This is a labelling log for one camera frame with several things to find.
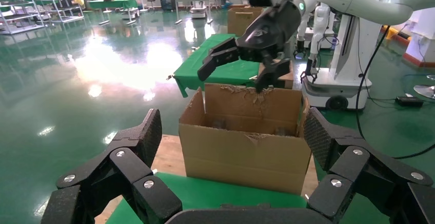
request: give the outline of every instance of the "cardboard box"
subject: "cardboard box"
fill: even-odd
[[[273,60],[275,63],[279,62],[279,59],[274,59]],[[264,70],[264,64],[260,63],[259,65],[259,74],[261,74],[261,72]],[[292,61],[290,61],[290,73],[287,73],[285,75],[281,75],[281,77],[278,78],[278,80],[284,82],[284,88],[286,89],[293,89],[293,64]]]
[[[198,89],[180,118],[187,176],[300,195],[308,108],[301,91],[206,84],[205,102]]]
[[[231,8],[228,10],[228,33],[242,36],[262,12],[262,7]]]

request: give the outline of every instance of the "chair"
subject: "chair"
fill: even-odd
[[[210,0],[210,10],[212,10],[213,8],[216,8],[216,9],[222,8],[221,0]]]
[[[430,80],[435,80],[435,74],[429,74],[426,76]],[[435,99],[435,86],[416,85],[414,91],[422,96]]]
[[[153,4],[155,2],[155,0],[147,0],[147,2],[151,2],[151,7],[148,7],[148,11],[150,11],[150,10],[155,11],[154,4]]]

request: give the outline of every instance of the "black electrical wire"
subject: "black electrical wire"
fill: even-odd
[[[363,135],[363,131],[362,131],[362,129],[361,129],[360,115],[359,115],[359,113],[358,113],[358,102],[359,102],[359,100],[360,100],[360,93],[361,93],[361,90],[363,89],[363,83],[364,83],[364,80],[365,80],[365,76],[367,75],[368,69],[369,69],[369,67],[370,67],[370,65],[371,65],[371,63],[372,63],[372,61],[373,61],[373,59],[374,59],[374,56],[376,55],[377,51],[379,50],[379,47],[381,46],[382,41],[384,40],[385,36],[387,35],[387,32],[388,32],[389,28],[390,28],[390,26],[388,26],[388,27],[385,29],[385,32],[384,32],[384,34],[382,35],[381,41],[379,41],[378,45],[376,46],[376,49],[374,50],[372,56],[370,57],[370,61],[368,62],[367,68],[365,69],[365,71],[364,71],[364,73],[363,73],[363,78],[361,79],[360,87],[358,88],[358,93],[357,93],[357,103],[356,103],[356,105],[355,105],[355,109],[356,109],[355,114],[356,114],[356,118],[357,118],[358,131],[360,132],[360,135],[361,135],[361,137],[363,137],[363,138],[364,138],[364,135]],[[435,144],[429,146],[427,149],[425,149],[425,150],[423,150],[423,151],[416,152],[416,153],[413,153],[413,154],[410,154],[410,155],[406,155],[406,156],[397,156],[397,157],[393,157],[393,158],[394,158],[394,159],[406,159],[406,158],[416,157],[416,156],[423,155],[423,154],[425,154],[426,152],[433,150],[434,148],[435,148]]]
[[[361,67],[361,59],[360,59],[360,33],[361,33],[361,29],[360,29],[360,20],[358,20],[358,65],[360,66],[361,73],[364,73],[363,68]],[[381,108],[394,108],[394,109],[401,110],[401,109],[399,109],[399,108],[397,108],[397,107],[394,107],[394,104],[391,104],[391,105],[393,105],[393,106],[391,106],[391,107],[387,107],[387,106],[382,106],[382,105],[376,103],[375,100],[379,100],[379,101],[381,101],[381,99],[379,99],[379,98],[372,98],[372,97],[370,96],[370,92],[368,91],[368,87],[367,87],[367,80],[366,80],[365,77],[364,77],[364,83],[366,84],[366,89],[367,89],[367,95],[368,95],[368,98],[369,98],[369,99],[370,99],[370,100],[371,100],[375,105],[377,105],[377,106],[379,106],[379,107],[381,107]]]
[[[321,58],[321,56],[320,56],[320,46],[321,46],[321,44],[320,44],[320,42],[322,42],[324,39],[326,39],[326,41],[328,41],[331,45],[333,45],[333,46],[337,46],[339,43],[340,43],[340,40],[337,38],[337,37],[335,37],[335,36],[326,36],[326,30],[328,30],[328,26],[329,26],[329,20],[331,19],[331,17],[330,16],[328,16],[328,23],[327,23],[327,26],[326,26],[326,28],[325,28],[325,31],[323,31],[323,38],[321,38],[318,42],[317,42],[317,57],[318,57],[318,59],[319,59],[319,68],[317,69],[317,71],[319,72],[320,71],[320,67],[321,67],[321,65],[322,65],[322,58]],[[331,42],[331,41],[329,41],[328,40],[328,37],[332,37],[332,38],[335,38],[335,40],[337,41],[336,43],[333,43],[333,42]]]
[[[355,105],[355,114],[356,114],[356,117],[357,117],[358,131],[360,132],[360,135],[361,135],[362,138],[364,138],[364,135],[363,135],[363,130],[361,129],[360,115],[359,115],[359,112],[358,112],[358,102],[360,101],[360,93],[361,93],[361,90],[363,89],[363,83],[364,83],[364,80],[366,79],[366,75],[367,75],[368,69],[370,68],[371,62],[373,61],[374,56],[378,52],[379,47],[381,46],[382,41],[384,41],[384,38],[387,35],[389,29],[390,29],[390,26],[388,26],[387,29],[385,30],[384,34],[382,35],[381,41],[379,41],[379,43],[376,46],[373,54],[371,55],[370,60],[369,60],[369,62],[367,64],[367,67],[366,67],[366,69],[365,69],[365,71],[363,73],[363,77],[361,78],[360,87],[358,88],[357,103]]]

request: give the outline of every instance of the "green epoxy floor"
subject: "green epoxy floor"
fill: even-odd
[[[57,178],[101,153],[117,130],[137,125],[150,108],[160,109],[163,132],[177,135],[190,98],[182,98],[175,81],[166,78],[191,47],[227,31],[223,11],[213,11],[211,26],[190,20],[175,26],[175,13],[156,12],[130,27],[113,14],[112,24],[102,27],[99,14],[85,15],[65,27],[0,36],[0,223],[39,223]],[[380,49],[369,75],[372,97],[403,95],[401,77],[422,73],[401,61],[403,52],[394,42]],[[294,69],[299,76],[304,61],[297,60]],[[415,84],[435,82],[407,77],[407,92],[415,94]],[[435,142],[434,106],[398,111],[369,102],[361,113],[365,136],[391,156],[420,151]],[[335,124],[356,127],[352,112],[323,113]],[[435,178],[434,156],[431,151],[404,161]],[[387,219],[357,196],[343,223],[369,220]]]

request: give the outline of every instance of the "wooden table surface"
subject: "wooden table surface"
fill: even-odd
[[[186,176],[184,168],[183,152],[181,149],[180,138],[173,135],[163,135],[157,150],[154,162],[151,169],[157,169],[159,172]],[[317,175],[315,172],[314,160],[311,157],[310,165],[305,176],[304,186],[302,187],[301,196],[311,196],[314,189],[317,187]],[[122,196],[118,196],[112,200],[104,209],[101,215],[95,218],[95,224],[104,224],[107,219],[121,202]]]

